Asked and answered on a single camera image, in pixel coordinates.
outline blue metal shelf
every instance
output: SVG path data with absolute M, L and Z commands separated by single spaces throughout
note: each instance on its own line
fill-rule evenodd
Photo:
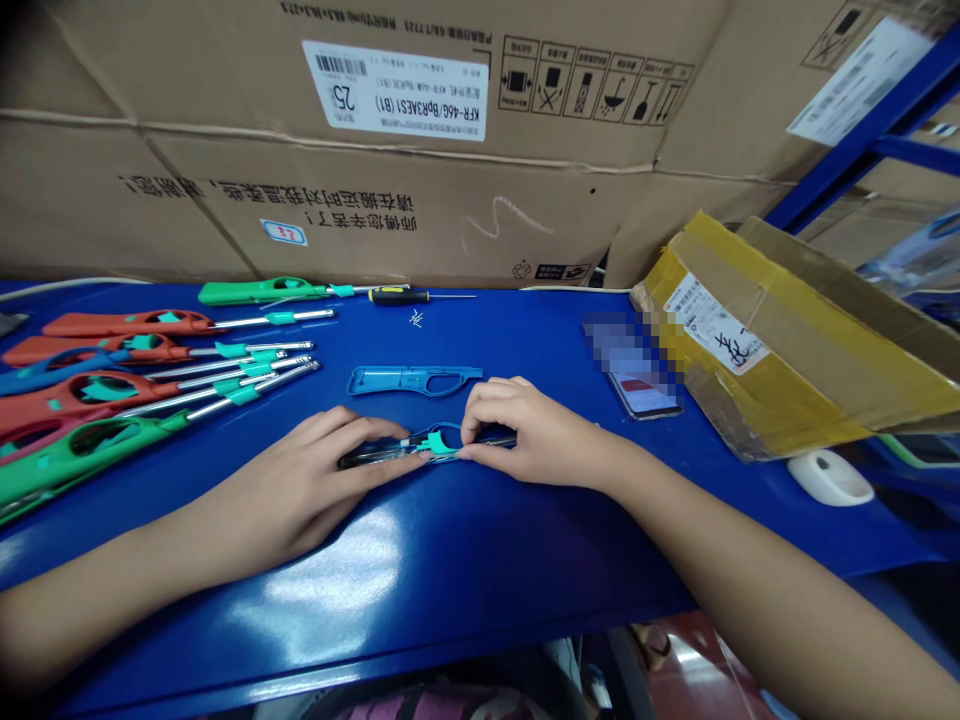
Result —
M 767 215 L 767 222 L 800 232 L 885 157 L 960 176 L 960 152 L 907 139 L 958 93 L 960 23 Z

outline finger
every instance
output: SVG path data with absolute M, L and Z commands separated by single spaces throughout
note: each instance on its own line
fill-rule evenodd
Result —
M 303 532 L 300 533 L 300 537 L 297 540 L 298 545 L 301 546 L 300 552 L 309 552 L 326 540 L 327 536 L 344 521 L 347 515 L 353 512 L 357 503 L 362 499 L 362 493 L 344 498 L 311 520 Z
M 397 425 L 390 420 L 383 418 L 358 418 L 353 422 L 347 423 L 339 430 L 335 430 L 322 442 L 315 445 L 318 450 L 322 450 L 324 455 L 334 459 L 342 458 L 358 445 L 380 438 L 392 437 L 397 440 L 403 440 L 410 436 L 410 431 Z
M 467 406 L 464 409 L 464 419 L 469 415 L 470 407 L 474 403 L 480 402 L 481 400 L 507 400 L 516 397 L 520 393 L 520 388 L 512 382 L 493 382 L 494 380 L 500 379 L 501 378 L 492 378 L 490 383 L 480 383 L 479 385 L 473 386 L 473 390 L 470 391 L 470 397 L 467 398 Z M 478 428 L 479 426 L 470 426 L 468 428 L 466 423 L 461 423 L 460 441 L 464 445 L 473 442 L 476 438 Z
M 413 472 L 423 467 L 432 457 L 433 453 L 429 451 L 411 453 L 382 463 L 341 470 L 327 477 L 320 488 L 320 495 L 326 503 L 339 502 Z
M 485 422 L 497 422 L 514 430 L 519 430 L 519 405 L 516 398 L 480 399 L 470 405 L 463 414 L 460 423 L 460 438 L 469 445 L 477 437 L 480 426 Z
M 461 460 L 473 460 L 513 477 L 521 475 L 526 464 L 522 450 L 510 450 L 496 445 L 467 445 L 457 453 L 457 457 Z
M 510 387 L 511 385 L 513 385 L 513 383 L 511 383 L 509 380 L 504 380 L 503 378 L 490 378 L 486 382 L 477 383 L 472 388 L 470 388 L 470 395 L 467 396 L 467 405 L 469 405 L 471 402 L 473 402 L 478 397 L 480 397 L 481 393 L 487 392 L 486 388 L 496 387 L 501 385 Z
M 296 438 L 302 445 L 309 445 L 359 417 L 360 415 L 350 408 L 338 405 L 326 412 L 308 417 L 290 431 L 290 437 Z

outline white cable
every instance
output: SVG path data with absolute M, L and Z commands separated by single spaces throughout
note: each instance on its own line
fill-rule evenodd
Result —
M 630 288 L 585 288 L 579 285 L 530 285 L 521 290 L 569 290 L 571 292 L 628 293 Z
M 63 287 L 75 287 L 77 285 L 92 285 L 94 283 L 127 283 L 130 285 L 152 285 L 149 280 L 133 280 L 132 278 L 77 278 L 75 280 L 59 280 L 53 283 L 46 283 L 44 285 L 33 285 L 28 288 L 23 288 L 22 290 L 14 290 L 13 292 L 4 293 L 0 295 L 0 302 L 4 300 L 13 300 L 14 298 L 24 297 L 26 295 L 33 295 L 34 293 L 46 292 L 47 290 L 57 290 Z
M 911 290 L 908 294 L 913 295 L 913 293 L 931 293 L 933 295 L 950 295 L 952 293 L 960 293 L 960 288 L 927 288 L 926 290 Z

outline floor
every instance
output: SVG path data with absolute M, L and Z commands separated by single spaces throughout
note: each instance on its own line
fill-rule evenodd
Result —
M 671 645 L 666 662 L 647 675 L 657 720 L 777 720 L 702 612 L 656 622 Z

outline blue workbench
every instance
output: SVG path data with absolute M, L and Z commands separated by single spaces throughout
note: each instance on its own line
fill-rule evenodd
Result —
M 67 311 L 176 308 L 215 320 L 260 314 L 254 306 L 204 308 L 197 289 L 101 286 L 12 301 L 4 311 L 35 315 L 0 341 L 0 351 Z M 338 403 L 411 429 L 459 422 L 466 390 L 441 399 L 351 398 L 345 387 L 357 365 L 475 365 L 487 376 L 523 375 L 842 576 L 940 559 L 879 502 L 826 507 L 782 463 L 741 464 L 695 403 L 674 418 L 628 421 L 580 327 L 588 312 L 629 312 L 626 296 L 479 295 L 417 308 L 420 328 L 409 322 L 412 308 L 351 298 L 329 303 L 340 313 L 336 320 L 225 336 L 313 340 L 325 367 L 130 458 L 7 529 L 0 534 L 0 588 L 180 507 L 304 417 Z M 325 549 L 189 598 L 126 633 L 65 683 L 60 710 L 198 715 L 692 607 L 656 548 L 606 497 L 522 485 L 454 462 L 372 492 Z

